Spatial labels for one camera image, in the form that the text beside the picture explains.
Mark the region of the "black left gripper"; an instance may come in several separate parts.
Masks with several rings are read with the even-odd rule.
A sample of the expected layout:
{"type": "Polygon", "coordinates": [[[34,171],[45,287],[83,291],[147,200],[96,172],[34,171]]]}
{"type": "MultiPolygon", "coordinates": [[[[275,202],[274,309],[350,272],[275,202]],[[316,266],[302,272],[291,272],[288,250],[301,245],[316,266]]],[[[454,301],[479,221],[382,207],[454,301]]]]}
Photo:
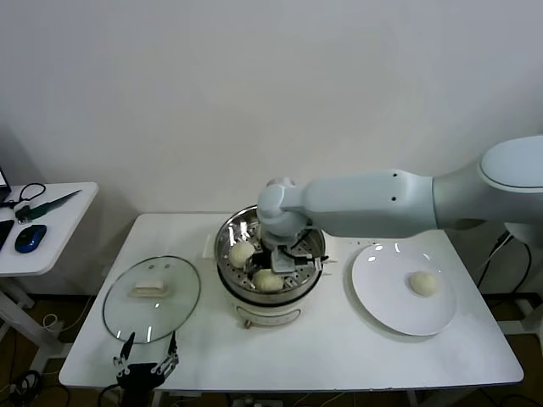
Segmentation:
{"type": "Polygon", "coordinates": [[[154,390],[164,383],[164,376],[169,376],[179,363],[176,333],[170,337],[166,357],[158,364],[130,364],[128,360],[134,344],[135,332],[122,345],[120,353],[113,358],[117,383],[123,391],[121,407],[146,407],[149,405],[154,390]]]}

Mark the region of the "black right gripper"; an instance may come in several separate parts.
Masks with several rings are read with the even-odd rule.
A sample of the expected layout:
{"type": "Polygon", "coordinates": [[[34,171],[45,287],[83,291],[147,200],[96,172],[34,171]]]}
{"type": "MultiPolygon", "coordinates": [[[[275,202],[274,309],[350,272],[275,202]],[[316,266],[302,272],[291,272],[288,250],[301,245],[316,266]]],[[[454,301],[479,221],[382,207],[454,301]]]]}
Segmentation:
{"type": "MultiPolygon", "coordinates": [[[[253,253],[253,256],[247,258],[244,264],[244,273],[248,278],[252,278],[259,270],[270,270],[272,268],[272,252],[267,248],[253,253]]],[[[293,290],[299,286],[296,276],[285,276],[283,278],[283,289],[293,290]]]]}

